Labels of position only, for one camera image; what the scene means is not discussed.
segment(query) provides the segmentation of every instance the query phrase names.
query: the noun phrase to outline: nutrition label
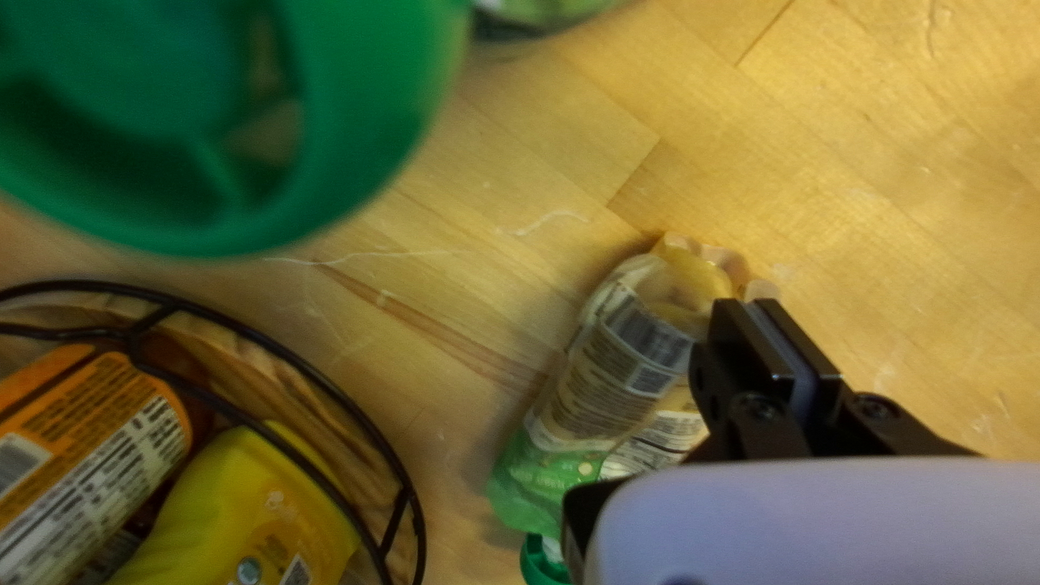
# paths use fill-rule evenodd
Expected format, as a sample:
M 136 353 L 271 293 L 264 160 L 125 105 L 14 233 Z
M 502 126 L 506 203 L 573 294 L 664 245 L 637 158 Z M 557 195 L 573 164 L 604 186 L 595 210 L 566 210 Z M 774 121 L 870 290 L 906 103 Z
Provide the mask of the nutrition label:
M 528 417 L 540 449 L 612 449 L 685 372 L 690 335 L 656 317 L 627 287 L 618 286 L 607 302 L 613 308 L 572 348 L 552 399 Z
M 186 414 L 115 352 L 0 421 L 0 583 L 69 581 L 189 448 Z

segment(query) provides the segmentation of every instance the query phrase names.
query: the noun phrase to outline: food package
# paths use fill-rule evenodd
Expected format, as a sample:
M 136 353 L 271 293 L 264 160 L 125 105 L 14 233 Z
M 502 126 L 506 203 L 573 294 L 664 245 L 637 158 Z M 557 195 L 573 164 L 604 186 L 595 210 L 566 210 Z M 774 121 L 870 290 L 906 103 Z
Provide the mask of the food package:
M 707 436 L 685 374 L 714 300 L 774 296 L 737 254 L 677 233 L 618 265 L 495 463 L 487 493 L 498 517 L 558 538 L 571 487 L 680 462 Z

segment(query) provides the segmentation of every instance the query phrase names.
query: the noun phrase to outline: bottle label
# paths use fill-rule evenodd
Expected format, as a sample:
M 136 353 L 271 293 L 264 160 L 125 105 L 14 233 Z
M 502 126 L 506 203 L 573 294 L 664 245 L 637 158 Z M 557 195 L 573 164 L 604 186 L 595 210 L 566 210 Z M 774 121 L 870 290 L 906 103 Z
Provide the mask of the bottle label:
M 4 585 L 67 582 L 190 448 L 187 412 L 165 383 L 125 354 L 93 354 L 59 348 L 0 382 Z

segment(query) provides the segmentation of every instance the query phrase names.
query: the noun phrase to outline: green container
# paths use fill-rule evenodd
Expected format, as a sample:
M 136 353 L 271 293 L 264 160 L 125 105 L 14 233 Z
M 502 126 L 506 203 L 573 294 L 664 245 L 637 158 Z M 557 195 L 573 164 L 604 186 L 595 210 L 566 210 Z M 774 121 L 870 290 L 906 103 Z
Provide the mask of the green container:
M 0 0 L 0 187 L 165 254 L 286 244 L 421 136 L 468 0 Z

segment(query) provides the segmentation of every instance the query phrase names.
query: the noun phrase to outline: white scratch mark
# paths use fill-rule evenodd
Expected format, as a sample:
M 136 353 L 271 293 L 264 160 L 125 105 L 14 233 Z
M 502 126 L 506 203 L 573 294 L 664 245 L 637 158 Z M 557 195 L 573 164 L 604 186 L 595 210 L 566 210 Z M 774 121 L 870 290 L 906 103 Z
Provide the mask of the white scratch mark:
M 888 387 L 888 382 L 895 377 L 895 365 L 889 360 L 878 370 L 874 376 L 874 393 L 884 393 Z
M 928 49 L 928 58 L 935 60 L 935 24 L 938 19 L 939 0 L 929 0 L 928 15 L 925 22 L 925 48 Z
M 1008 397 L 1004 396 L 1004 390 L 996 392 L 996 404 L 1000 405 L 1000 411 L 1005 418 L 1011 418 L 1011 411 L 1008 410 Z
M 971 425 L 971 428 L 974 430 L 974 432 L 979 433 L 980 435 L 983 435 L 986 438 L 992 439 L 993 438 L 992 418 L 993 417 L 990 414 L 982 414 L 974 421 L 971 421 L 971 423 L 969 424 Z
M 476 252 L 472 250 L 424 250 L 420 252 L 354 252 L 347 254 L 342 258 L 336 258 L 335 260 L 326 260 L 323 262 L 312 261 L 312 260 L 301 260 L 300 258 L 264 258 L 267 262 L 288 262 L 290 264 L 303 264 L 305 266 L 331 266 L 334 264 L 341 264 L 350 258 L 358 258 L 362 256 L 379 256 L 383 258 L 402 258 L 408 256 L 443 256 L 450 254 L 475 254 Z
M 380 296 L 375 298 L 375 306 L 382 309 L 387 306 L 387 299 L 396 298 L 396 295 L 384 288 L 383 290 L 380 290 Z
M 795 268 L 787 264 L 773 264 L 770 270 L 773 272 L 773 278 L 781 284 L 795 280 L 795 276 L 798 274 Z
M 331 363 L 333 363 L 333 364 L 339 363 L 340 361 L 342 361 L 343 359 L 345 359 L 347 356 L 356 354 L 356 353 L 360 352 L 361 350 L 367 348 L 368 346 L 371 346 L 374 342 L 375 342 L 375 338 L 368 337 L 367 339 L 362 339 L 362 340 L 358 341 L 357 344 L 352 344 L 349 346 L 346 346 L 345 348 L 343 348 L 342 350 L 340 350 L 340 352 L 338 354 L 336 354 L 336 357 L 334 357 L 332 359 Z
M 340 334 L 339 328 L 336 327 L 335 324 L 333 324 L 332 320 L 329 319 L 329 315 L 321 312 L 321 310 L 318 308 L 317 302 L 314 300 L 314 295 L 311 291 L 311 274 L 313 274 L 313 272 L 314 271 L 307 271 L 307 274 L 304 275 L 304 300 L 307 303 L 305 305 L 304 312 L 306 312 L 309 316 L 317 319 L 318 321 L 323 323 L 326 327 L 328 327 L 329 330 L 332 331 L 333 336 L 336 337 L 336 341 L 339 342 L 340 347 L 349 346 L 346 339 L 343 338 L 343 335 Z
M 878 194 L 872 193 L 865 188 L 851 188 L 846 192 L 846 195 L 851 199 L 862 199 L 864 201 L 875 201 L 881 199 Z
M 495 231 L 497 231 L 498 233 L 508 233 L 510 235 L 523 236 L 544 226 L 547 222 L 555 218 L 571 218 L 581 222 L 582 224 L 592 223 L 592 220 L 590 220 L 589 218 L 586 218 L 584 215 L 581 215 L 579 213 L 575 213 L 574 211 L 568 211 L 567 209 L 556 209 L 555 211 L 549 211 L 548 213 L 542 215 L 541 218 L 538 219 L 537 222 L 525 228 L 520 228 L 518 230 L 503 230 L 502 228 L 496 228 Z

